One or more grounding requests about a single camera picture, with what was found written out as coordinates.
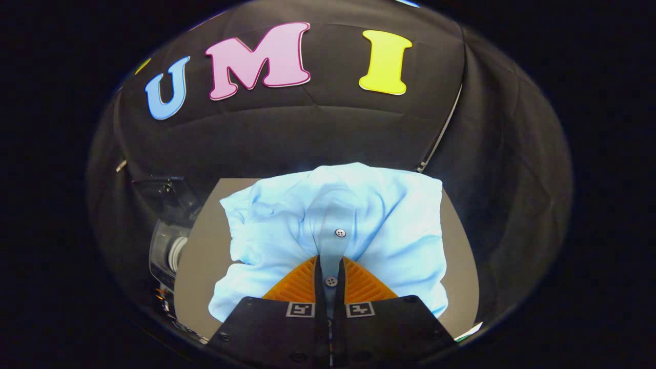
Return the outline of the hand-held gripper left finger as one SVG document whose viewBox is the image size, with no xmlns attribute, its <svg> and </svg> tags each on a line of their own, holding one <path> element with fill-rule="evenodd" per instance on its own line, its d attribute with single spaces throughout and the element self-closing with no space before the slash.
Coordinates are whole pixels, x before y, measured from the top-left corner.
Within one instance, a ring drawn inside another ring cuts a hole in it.
<svg viewBox="0 0 656 369">
<path fill-rule="evenodd" d="M 320 257 L 302 262 L 264 296 L 246 296 L 207 343 L 238 368 L 330 367 Z"/>
</svg>

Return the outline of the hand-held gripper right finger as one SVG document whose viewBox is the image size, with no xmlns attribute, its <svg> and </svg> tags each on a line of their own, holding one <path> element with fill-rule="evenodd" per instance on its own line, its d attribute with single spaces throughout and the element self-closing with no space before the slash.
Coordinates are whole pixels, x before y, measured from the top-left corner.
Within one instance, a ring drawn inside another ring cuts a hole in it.
<svg viewBox="0 0 656 369">
<path fill-rule="evenodd" d="M 346 257 L 331 332 L 334 368 L 425 368 L 458 346 L 418 296 L 396 296 Z"/>
</svg>

